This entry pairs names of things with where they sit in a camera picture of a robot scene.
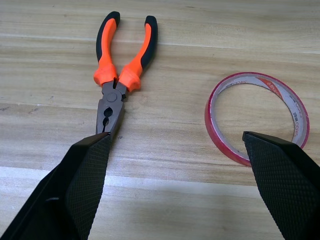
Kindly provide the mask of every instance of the wood grain surface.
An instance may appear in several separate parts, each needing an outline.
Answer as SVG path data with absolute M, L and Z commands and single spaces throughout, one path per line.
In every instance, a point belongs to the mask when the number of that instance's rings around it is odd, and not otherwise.
M 91 240 L 283 239 L 252 170 L 224 156 L 204 121 L 216 84 L 260 72 L 290 86 L 310 119 L 305 152 L 320 163 L 318 0 L 1 0 L 0 235 L 69 147 L 93 135 L 101 88 L 95 42 L 121 14 L 118 72 L 157 18 L 156 58 L 125 103 Z M 237 85 L 218 98 L 221 131 L 286 140 L 293 121 L 272 92 Z

